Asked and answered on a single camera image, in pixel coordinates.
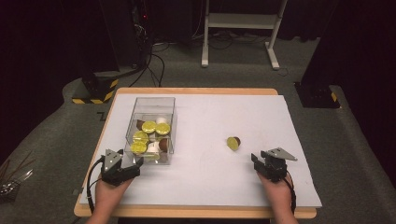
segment wooden table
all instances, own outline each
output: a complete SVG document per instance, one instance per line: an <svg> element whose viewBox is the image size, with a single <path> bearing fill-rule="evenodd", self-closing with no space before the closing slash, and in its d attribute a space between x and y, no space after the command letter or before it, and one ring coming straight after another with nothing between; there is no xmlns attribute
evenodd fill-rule
<svg viewBox="0 0 396 224"><path fill-rule="evenodd" d="M238 94L238 95L277 95L274 89L225 89L225 88L120 88L118 89L113 104L110 108L108 118L117 96L125 93L155 93L155 94ZM93 155L91 166L95 162ZM88 172L84 180L83 188L87 183ZM90 207L80 203L81 194L75 206L75 214L78 217L89 217ZM313 218L317 214L315 207L297 207L295 216L297 218ZM119 205L113 212L113 217L180 217L180 218L272 218L270 207L252 206L201 206L201 205Z"/></svg>

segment metal stand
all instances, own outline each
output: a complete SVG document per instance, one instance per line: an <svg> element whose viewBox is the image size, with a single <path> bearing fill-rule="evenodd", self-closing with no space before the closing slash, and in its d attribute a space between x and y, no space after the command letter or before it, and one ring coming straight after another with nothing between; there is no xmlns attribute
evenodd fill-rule
<svg viewBox="0 0 396 224"><path fill-rule="evenodd" d="M273 30L270 42L265 43L268 56L273 69L279 69L274 53L276 35L282 22L283 12L285 11L288 0L282 0L280 10L276 15L257 15L257 14L229 14L229 13L209 13L209 0L206 0L205 9L205 33L202 51L202 67L209 66L208 31L209 27L222 28L247 28L247 29L266 29Z"/></svg>

